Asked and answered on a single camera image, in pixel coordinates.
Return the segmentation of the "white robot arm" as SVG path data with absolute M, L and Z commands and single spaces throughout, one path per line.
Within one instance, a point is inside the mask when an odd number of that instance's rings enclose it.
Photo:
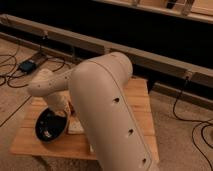
M 159 171 L 133 114 L 124 86 L 132 76 L 130 59 L 112 52 L 54 74 L 43 69 L 28 85 L 53 110 L 63 110 L 58 94 L 67 90 L 72 106 L 103 171 Z

